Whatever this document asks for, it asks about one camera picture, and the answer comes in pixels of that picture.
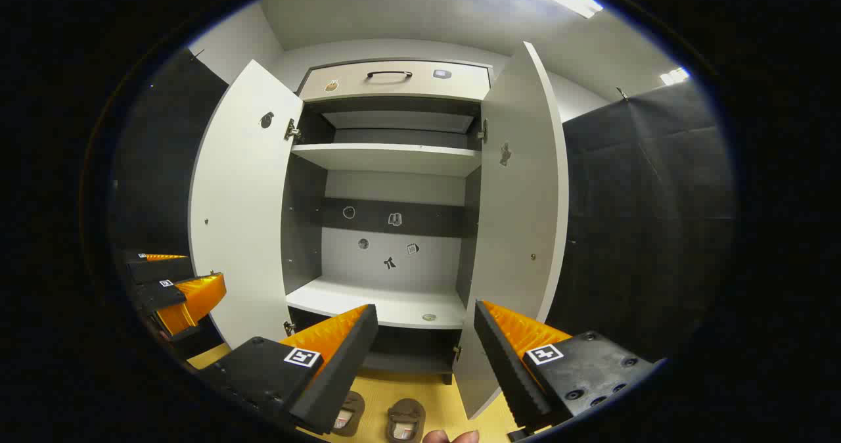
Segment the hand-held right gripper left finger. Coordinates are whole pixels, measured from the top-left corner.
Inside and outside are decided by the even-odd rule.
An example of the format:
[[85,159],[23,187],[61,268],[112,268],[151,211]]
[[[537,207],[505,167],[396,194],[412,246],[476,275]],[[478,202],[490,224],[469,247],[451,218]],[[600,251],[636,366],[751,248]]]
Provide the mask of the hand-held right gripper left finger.
[[274,427],[330,433],[376,332],[376,306],[364,304],[280,341],[246,339],[197,377]]

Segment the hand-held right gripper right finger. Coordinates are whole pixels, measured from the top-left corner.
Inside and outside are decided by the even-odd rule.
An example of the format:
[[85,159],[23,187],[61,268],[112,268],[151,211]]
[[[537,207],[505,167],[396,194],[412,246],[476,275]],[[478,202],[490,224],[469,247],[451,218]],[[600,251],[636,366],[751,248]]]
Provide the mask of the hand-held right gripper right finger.
[[654,371],[602,333],[568,335],[489,300],[477,300],[474,330],[520,434],[588,413]]

